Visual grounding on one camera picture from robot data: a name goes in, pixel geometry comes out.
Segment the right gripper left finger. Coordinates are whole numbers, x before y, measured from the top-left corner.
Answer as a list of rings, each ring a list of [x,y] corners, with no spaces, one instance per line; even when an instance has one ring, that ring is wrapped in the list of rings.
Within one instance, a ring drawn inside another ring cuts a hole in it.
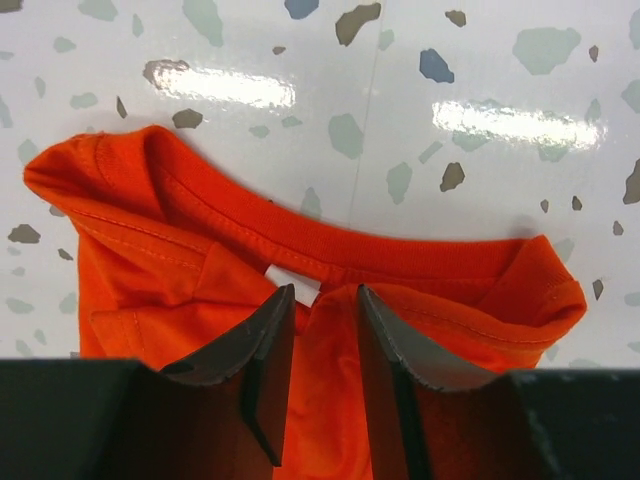
[[[292,286],[192,354],[1,364],[5,479],[269,479],[282,463]]]

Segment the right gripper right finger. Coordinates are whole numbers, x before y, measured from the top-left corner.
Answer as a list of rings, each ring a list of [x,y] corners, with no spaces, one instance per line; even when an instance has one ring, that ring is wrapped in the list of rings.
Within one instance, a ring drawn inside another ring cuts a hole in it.
[[[377,479],[635,479],[635,369],[480,368],[357,291]]]

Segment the orange t shirt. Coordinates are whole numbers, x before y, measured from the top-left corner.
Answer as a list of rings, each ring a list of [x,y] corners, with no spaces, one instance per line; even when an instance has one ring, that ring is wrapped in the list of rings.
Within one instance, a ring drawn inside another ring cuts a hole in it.
[[[280,479],[372,475],[358,286],[496,373],[534,367],[587,309],[544,236],[414,241],[333,227],[248,191],[160,126],[75,136],[31,160],[24,181],[78,233],[85,357],[159,369],[249,316],[275,290],[270,268],[316,283],[296,311]]]

